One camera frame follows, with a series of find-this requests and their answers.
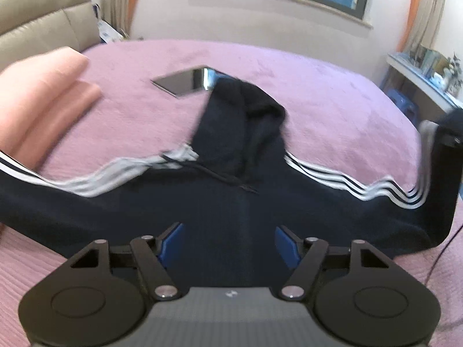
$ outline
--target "phone screen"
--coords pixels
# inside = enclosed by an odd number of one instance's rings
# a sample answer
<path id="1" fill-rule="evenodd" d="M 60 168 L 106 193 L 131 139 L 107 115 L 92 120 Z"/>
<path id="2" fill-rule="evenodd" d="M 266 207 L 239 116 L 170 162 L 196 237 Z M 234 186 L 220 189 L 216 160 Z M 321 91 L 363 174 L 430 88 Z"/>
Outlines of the phone screen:
<path id="1" fill-rule="evenodd" d="M 195 91 L 212 89 L 219 78 L 232 78 L 210 67 L 188 69 L 168 75 L 163 78 L 151 80 L 162 90 L 176 97 L 182 97 Z"/>

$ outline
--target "pink bedspread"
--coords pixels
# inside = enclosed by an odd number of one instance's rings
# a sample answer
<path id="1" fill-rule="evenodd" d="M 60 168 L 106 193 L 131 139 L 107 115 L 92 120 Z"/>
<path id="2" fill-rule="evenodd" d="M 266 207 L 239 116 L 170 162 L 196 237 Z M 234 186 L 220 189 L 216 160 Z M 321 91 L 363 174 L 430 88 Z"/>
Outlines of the pink bedspread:
<path id="1" fill-rule="evenodd" d="M 199 65 L 252 82 L 288 112 L 284 137 L 296 157 L 370 183 L 391 174 L 415 182 L 418 137 L 413 125 L 366 78 L 322 61 L 257 47 L 188 40 L 96 46 L 85 53 L 83 79 L 103 99 L 60 142 L 41 170 L 47 178 L 87 174 L 117 156 L 148 156 L 187 141 L 207 94 L 175 99 L 150 83 Z M 463 221 L 459 201 L 454 229 Z M 423 280 L 439 248 L 397 259 Z M 441 326 L 431 344 L 463 345 L 463 239 L 448 249 L 430 281 L 441 302 Z M 34 283 L 63 258 L 6 228 L 0 241 L 0 346 L 26 346 L 16 308 Z"/>

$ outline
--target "beige leather headboard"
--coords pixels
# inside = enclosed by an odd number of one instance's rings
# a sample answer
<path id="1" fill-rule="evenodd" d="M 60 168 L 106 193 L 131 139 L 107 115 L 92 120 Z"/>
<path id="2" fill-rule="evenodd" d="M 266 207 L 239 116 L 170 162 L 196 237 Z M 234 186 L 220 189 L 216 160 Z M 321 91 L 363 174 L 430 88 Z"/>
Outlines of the beige leather headboard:
<path id="1" fill-rule="evenodd" d="M 0 71 L 12 62 L 100 42 L 91 0 L 0 0 Z"/>

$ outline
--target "gray gripper base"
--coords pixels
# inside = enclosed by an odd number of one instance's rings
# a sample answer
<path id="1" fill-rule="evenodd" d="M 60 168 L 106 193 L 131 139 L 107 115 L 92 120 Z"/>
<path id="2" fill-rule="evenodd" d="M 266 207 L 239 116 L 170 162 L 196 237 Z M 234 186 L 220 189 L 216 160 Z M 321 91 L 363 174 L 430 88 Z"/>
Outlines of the gray gripper base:
<path id="1" fill-rule="evenodd" d="M 191 288 L 110 347 L 348 347 L 268 288 Z"/>

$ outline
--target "blue gripper pad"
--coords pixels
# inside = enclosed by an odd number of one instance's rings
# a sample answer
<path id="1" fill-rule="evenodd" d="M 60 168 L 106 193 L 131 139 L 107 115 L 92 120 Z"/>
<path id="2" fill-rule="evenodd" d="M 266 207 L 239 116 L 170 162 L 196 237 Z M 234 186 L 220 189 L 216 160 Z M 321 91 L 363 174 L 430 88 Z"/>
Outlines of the blue gripper pad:
<path id="1" fill-rule="evenodd" d="M 183 240 L 185 237 L 185 228 L 183 224 L 179 224 L 176 229 L 174 229 L 169 236 L 167 236 L 161 245 L 161 253 L 158 255 L 159 262 L 164 266 L 164 268 L 169 267 L 172 262 L 177 258 L 181 246 L 183 245 Z"/>
<path id="2" fill-rule="evenodd" d="M 297 245 L 280 227 L 275 229 L 275 245 L 286 266 L 295 269 L 301 260 Z"/>

